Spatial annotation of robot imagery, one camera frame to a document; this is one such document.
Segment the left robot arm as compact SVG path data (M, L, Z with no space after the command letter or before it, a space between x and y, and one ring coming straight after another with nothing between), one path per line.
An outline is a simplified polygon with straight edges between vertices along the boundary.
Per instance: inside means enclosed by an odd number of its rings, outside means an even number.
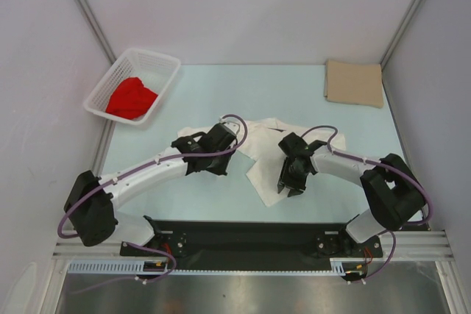
M239 129L233 122L217 123L208 132L179 137L157 156L124 171L106 176L81 173L64 205L76 237L86 247L115 240L137 244L148 255L158 253L163 238L153 220L120 208L154 186L192 173L225 175Z

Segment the white t shirt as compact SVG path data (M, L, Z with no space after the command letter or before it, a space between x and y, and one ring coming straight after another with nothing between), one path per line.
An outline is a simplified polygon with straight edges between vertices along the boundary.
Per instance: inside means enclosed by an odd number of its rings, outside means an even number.
M260 196L266 207L271 207L288 197L288 190L277 192L277 183L284 159L284 153L278 143L289 133L294 132L301 136L307 127L289 125L277 118L265 118L259 121L247 121L248 136L239 152L254 160L255 163L246 173L247 178ZM178 137L192 135L197 132L208 132L210 127L185 127L178 133ZM309 132L304 140L307 143L315 140L327 141L333 134L328 128L315 129ZM333 139L333 147L346 150L346 139L343 134L337 134Z

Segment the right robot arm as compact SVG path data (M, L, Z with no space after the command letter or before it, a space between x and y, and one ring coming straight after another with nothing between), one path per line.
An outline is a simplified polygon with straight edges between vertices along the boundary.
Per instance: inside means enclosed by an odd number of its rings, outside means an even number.
M399 230L427 204L425 190L396 154L375 161L335 150L327 141L306 143L294 133L278 146L285 155L278 192L298 196L305 192L308 176L316 174L336 176L363 189L369 209L349 221L339 238L348 256L363 251L371 237Z

